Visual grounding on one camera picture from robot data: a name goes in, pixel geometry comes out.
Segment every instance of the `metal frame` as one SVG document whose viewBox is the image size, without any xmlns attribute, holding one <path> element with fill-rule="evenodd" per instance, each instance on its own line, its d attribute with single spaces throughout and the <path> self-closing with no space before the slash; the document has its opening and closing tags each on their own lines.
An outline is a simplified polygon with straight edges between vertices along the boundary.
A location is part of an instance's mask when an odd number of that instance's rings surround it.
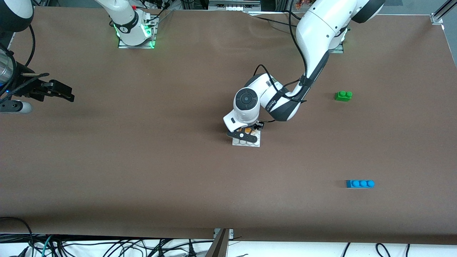
<svg viewBox="0 0 457 257">
<path fill-rule="evenodd" d="M 430 20 L 433 25 L 440 25 L 443 23 L 443 17 L 446 16 L 455 6 L 457 0 L 447 0 L 438 10 L 430 14 Z"/>
<path fill-rule="evenodd" d="M 231 229 L 220 229 L 218 232 L 214 232 L 217 236 L 214 239 L 211 247 L 209 247 L 208 252 L 205 257 L 226 257 L 227 256 L 227 247 L 229 246 L 229 239 L 233 237 L 233 230 Z"/>
</svg>

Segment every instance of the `green lego brick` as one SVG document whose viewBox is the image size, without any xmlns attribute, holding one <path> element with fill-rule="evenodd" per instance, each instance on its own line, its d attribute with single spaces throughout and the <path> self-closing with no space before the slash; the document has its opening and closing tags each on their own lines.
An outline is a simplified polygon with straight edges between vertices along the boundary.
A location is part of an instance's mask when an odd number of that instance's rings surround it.
<svg viewBox="0 0 457 257">
<path fill-rule="evenodd" d="M 335 93 L 335 100 L 342 101 L 342 102 L 349 102 L 352 99 L 352 92 L 351 91 L 340 91 Z"/>
</svg>

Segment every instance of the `white floor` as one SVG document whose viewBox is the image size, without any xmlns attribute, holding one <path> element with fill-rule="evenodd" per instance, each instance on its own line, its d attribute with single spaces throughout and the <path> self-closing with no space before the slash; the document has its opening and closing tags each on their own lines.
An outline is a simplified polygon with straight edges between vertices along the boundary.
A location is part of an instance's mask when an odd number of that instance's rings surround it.
<svg viewBox="0 0 457 257">
<path fill-rule="evenodd" d="M 81 241 L 79 243 L 91 244 L 100 241 Z M 148 247 L 154 247 L 158 240 L 146 240 Z M 187 243 L 188 240 L 173 240 L 164 248 L 177 246 Z M 203 252 L 209 249 L 211 243 L 194 244 L 195 252 Z M 17 256 L 25 247 L 26 243 L 0 244 L 0 257 Z M 253 241 L 231 241 L 229 243 L 227 257 L 240 257 L 248 254 L 247 257 L 341 257 L 346 243 L 303 243 L 303 242 L 253 242 Z M 404 257 L 406 244 L 385 244 L 391 257 Z M 111 247 L 111 244 L 97 246 L 69 246 L 66 249 L 76 257 L 102 257 Z M 380 247 L 380 253 L 384 257 L 387 254 Z M 117 250 L 111 257 L 118 257 L 120 250 Z M 182 250 L 170 251 L 166 257 L 182 257 L 186 252 Z M 129 249 L 125 257 L 147 256 L 145 252 Z M 457 246 L 439 245 L 411 245 L 409 250 L 410 257 L 455 257 L 457 256 Z M 346 257 L 378 257 L 374 243 L 351 243 L 346 253 Z"/>
</svg>

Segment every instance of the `table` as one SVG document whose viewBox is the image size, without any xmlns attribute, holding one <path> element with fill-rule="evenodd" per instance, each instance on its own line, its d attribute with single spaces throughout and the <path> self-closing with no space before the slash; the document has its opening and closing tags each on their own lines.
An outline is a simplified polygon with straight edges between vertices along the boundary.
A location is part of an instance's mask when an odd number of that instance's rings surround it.
<svg viewBox="0 0 457 257">
<path fill-rule="evenodd" d="M 351 24 L 345 53 L 260 148 L 232 146 L 222 117 L 258 64 L 282 83 L 303 73 L 287 27 L 175 11 L 155 49 L 126 50 L 108 22 L 103 9 L 36 9 L 30 67 L 76 98 L 1 116 L 1 216 L 48 234 L 457 242 L 457 73 L 428 16 Z M 30 47 L 16 35 L 18 61 Z M 334 101 L 340 90 L 352 100 Z"/>
</svg>

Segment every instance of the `black cable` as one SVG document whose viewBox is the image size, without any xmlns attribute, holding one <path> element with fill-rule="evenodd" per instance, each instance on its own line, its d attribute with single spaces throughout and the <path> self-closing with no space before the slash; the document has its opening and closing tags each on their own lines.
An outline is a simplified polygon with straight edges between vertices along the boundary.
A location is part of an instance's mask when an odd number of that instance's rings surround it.
<svg viewBox="0 0 457 257">
<path fill-rule="evenodd" d="M 289 8 L 289 12 L 292 12 L 292 6 L 293 6 L 293 3 L 294 1 L 290 1 L 290 8 Z M 306 60 L 305 60 L 305 56 L 303 55 L 300 47 L 298 46 L 297 44 L 297 41 L 295 40 L 295 36 L 292 32 L 292 20 L 291 20 L 291 16 L 289 15 L 289 31 L 290 31 L 290 35 L 292 37 L 292 40 L 293 40 L 293 43 L 295 44 L 295 46 L 297 47 L 299 53 L 300 53 L 300 56 L 302 57 L 303 59 L 303 65 L 305 66 L 305 73 L 304 73 L 304 76 L 306 77 L 306 73 L 307 73 L 307 66 L 306 66 Z"/>
<path fill-rule="evenodd" d="M 73 254 L 71 254 L 69 251 L 67 251 L 67 250 L 65 249 L 65 247 L 62 247 L 62 249 L 64 250 L 64 252 L 66 252 L 67 254 L 69 254 L 71 257 L 76 257 L 76 256 L 74 256 Z"/>
<path fill-rule="evenodd" d="M 299 80 L 294 80 L 292 82 L 289 82 L 289 83 L 285 84 L 283 87 L 286 87 L 288 85 L 292 85 L 292 84 L 297 83 L 297 82 L 299 82 Z"/>
<path fill-rule="evenodd" d="M 377 243 L 377 244 L 376 244 L 376 252 L 377 252 L 377 254 L 378 254 L 380 257 L 384 257 L 384 255 L 382 255 L 382 254 L 379 252 L 379 249 L 378 249 L 379 246 L 382 246 L 382 247 L 384 248 L 384 250 L 386 251 L 387 256 L 390 257 L 389 251 L 387 251 L 387 248 L 386 248 L 383 244 L 381 244 L 381 243 Z"/>
<path fill-rule="evenodd" d="M 48 246 L 49 246 L 49 248 L 51 248 L 51 252 L 53 253 L 52 256 L 58 256 L 56 253 L 56 249 L 54 247 L 54 242 L 50 241 Z"/>
<path fill-rule="evenodd" d="M 301 20 L 301 18 L 300 18 L 300 17 L 298 17 L 298 16 L 297 16 L 295 13 L 293 13 L 292 11 L 289 11 L 289 10 L 283 10 L 282 12 L 286 12 L 286 13 L 288 13 L 289 15 L 292 15 L 292 16 L 294 16 L 294 17 L 295 17 L 295 19 L 297 19 L 297 20 Z"/>
<path fill-rule="evenodd" d="M 259 119 L 258 121 L 264 122 L 264 123 L 272 123 L 272 122 L 275 122 L 276 120 L 274 119 L 274 120 L 268 120 L 268 121 L 267 121 L 267 120 L 261 120 L 261 119 Z"/>
<path fill-rule="evenodd" d="M 100 243 L 93 243 L 93 244 L 82 244 L 82 243 L 71 243 L 63 245 L 65 246 L 97 246 L 97 245 L 108 245 L 108 244 L 119 244 L 121 241 L 117 242 L 100 242 Z"/>
<path fill-rule="evenodd" d="M 15 88 L 14 90 L 10 91 L 4 98 L 2 98 L 0 100 L 0 104 L 3 103 L 4 101 L 6 101 L 10 96 L 16 94 L 19 90 L 21 90 L 23 87 L 27 86 L 28 84 L 38 80 L 39 78 L 41 77 L 46 77 L 46 76 L 49 76 L 49 73 L 41 73 L 35 77 L 33 77 L 32 79 L 30 80 L 27 80 L 26 82 L 22 83 L 20 86 L 18 86 L 17 88 Z"/>
<path fill-rule="evenodd" d="M 408 253 L 409 253 L 409 247 L 411 246 L 411 244 L 408 244 L 406 246 L 406 253 L 404 254 L 405 257 L 408 257 Z"/>
<path fill-rule="evenodd" d="M 344 248 L 343 255 L 341 257 L 345 257 L 346 256 L 346 252 L 347 252 L 347 249 L 349 248 L 350 244 L 351 244 L 351 242 L 347 243 L 346 247 Z"/>
<path fill-rule="evenodd" d="M 279 24 L 284 24 L 284 25 L 289 25 L 288 23 L 285 23 L 285 22 L 281 22 L 281 21 L 275 21 L 275 20 L 270 20 L 270 19 L 267 19 L 267 18 L 263 18 L 263 17 L 258 17 L 256 16 L 256 18 L 259 18 L 261 20 L 266 20 L 266 21 L 271 21 L 271 22 L 276 22 L 276 23 L 279 23 Z"/>
<path fill-rule="evenodd" d="M 168 242 L 172 239 L 164 239 L 163 241 L 160 240 L 159 244 L 147 255 L 147 257 L 152 257 L 154 254 L 162 250 L 162 247 L 165 246 Z"/>
<path fill-rule="evenodd" d="M 136 248 L 136 247 L 132 247 L 132 249 L 137 250 L 137 251 L 140 251 L 140 252 L 141 252 L 141 257 L 144 257 L 144 253 L 143 253 L 143 251 L 142 251 L 141 249 L 138 249 L 138 248 Z"/>
<path fill-rule="evenodd" d="M 108 250 L 103 254 L 103 257 L 105 257 L 106 254 L 108 254 L 108 252 L 116 245 L 116 244 L 119 244 L 121 243 L 121 246 L 122 246 L 122 240 L 119 240 L 117 241 L 117 243 L 114 243 L 110 248 L 108 248 Z"/>
<path fill-rule="evenodd" d="M 153 21 L 153 20 L 157 19 L 162 14 L 162 12 L 165 11 L 165 10 L 166 10 L 166 8 L 162 9 L 156 17 L 154 17 L 154 18 L 152 18 L 150 20 L 146 20 L 146 22 L 150 22 L 150 21 Z"/>
<path fill-rule="evenodd" d="M 122 247 L 122 251 L 121 251 L 121 254 L 119 254 L 119 257 L 121 257 L 121 255 L 124 253 L 125 254 L 125 251 L 127 251 L 129 248 L 134 248 L 133 246 L 138 244 L 139 242 L 141 242 L 142 240 L 138 240 L 136 241 L 135 243 L 127 246 L 126 248 Z"/>
<path fill-rule="evenodd" d="M 23 223 L 27 227 L 27 230 L 29 231 L 29 234 L 30 234 L 30 243 L 32 244 L 32 255 L 31 256 L 35 256 L 34 252 L 33 252 L 35 247 L 33 246 L 32 230 L 30 229 L 30 226 L 27 224 L 27 222 L 25 222 L 23 219 L 16 218 L 16 217 L 0 217 L 0 220 L 17 220 L 17 221 L 20 221 L 21 223 Z"/>
<path fill-rule="evenodd" d="M 279 92 L 279 89 L 276 87 L 275 82 L 273 81 L 273 78 L 271 77 L 270 73 L 268 72 L 268 70 L 266 69 L 266 67 L 265 67 L 263 64 L 259 64 L 259 65 L 257 66 L 257 68 L 255 69 L 254 75 L 257 73 L 257 70 L 259 69 L 259 67 L 262 67 L 262 68 L 265 70 L 265 72 L 267 73 L 268 78 L 270 79 L 270 82 L 271 82 L 271 84 L 273 85 L 273 87 L 275 88 L 276 92 Z M 303 88 L 304 88 L 304 87 L 302 86 L 302 88 L 300 88 L 300 90 L 298 91 L 298 93 L 295 94 L 294 96 L 282 95 L 282 97 L 287 98 L 287 99 L 289 99 L 289 100 L 292 101 L 292 102 L 299 102 L 299 103 L 306 102 L 306 100 L 297 100 L 297 99 L 294 99 L 294 98 L 293 98 L 293 97 L 296 97 L 296 96 L 301 92 L 301 90 L 302 90 Z"/>
<path fill-rule="evenodd" d="M 197 253 L 195 253 L 194 246 L 192 245 L 192 240 L 189 239 L 189 257 L 197 257 Z"/>
<path fill-rule="evenodd" d="M 62 247 L 62 241 L 57 242 L 57 250 L 60 254 L 60 257 L 68 257 L 67 253 L 65 252 L 64 248 Z"/>
<path fill-rule="evenodd" d="M 213 242 L 213 240 L 205 240 L 205 241 L 192 242 L 192 244 L 212 243 L 212 242 Z M 163 257 L 163 255 L 166 254 L 167 252 L 173 251 L 173 250 L 178 250 L 178 248 L 180 248 L 181 246 L 187 246 L 188 244 L 189 244 L 189 243 L 180 244 L 180 245 L 174 246 L 174 247 L 172 247 L 172 248 L 169 248 L 169 249 L 167 249 L 166 251 L 164 251 L 163 254 L 158 255 L 157 257 Z"/>
<path fill-rule="evenodd" d="M 31 24 L 29 25 L 29 28 L 30 28 L 30 33 L 32 34 L 32 51 L 30 52 L 29 59 L 27 60 L 27 62 L 25 64 L 26 67 L 30 64 L 30 62 L 31 62 L 31 60 L 33 58 L 33 54 L 35 53 L 35 43 L 36 43 L 36 41 L 35 41 L 35 33 L 33 32 L 33 28 L 32 28 Z"/>
<path fill-rule="evenodd" d="M 163 254 L 163 253 L 164 253 L 164 251 L 163 251 L 163 249 L 162 249 L 162 246 L 163 246 L 162 244 L 163 244 L 163 243 L 162 243 L 162 239 L 160 239 L 160 240 L 159 240 L 159 249 L 158 249 L 159 254 Z"/>
<path fill-rule="evenodd" d="M 24 248 L 24 250 L 22 250 L 21 253 L 17 257 L 25 257 L 28 248 L 29 248 L 28 246 L 26 248 Z"/>
<path fill-rule="evenodd" d="M 148 8 L 148 7 L 146 6 L 146 0 L 143 0 L 143 1 L 140 0 L 140 2 L 141 2 L 141 4 L 143 4 L 143 6 L 144 6 L 146 9 Z"/>
</svg>

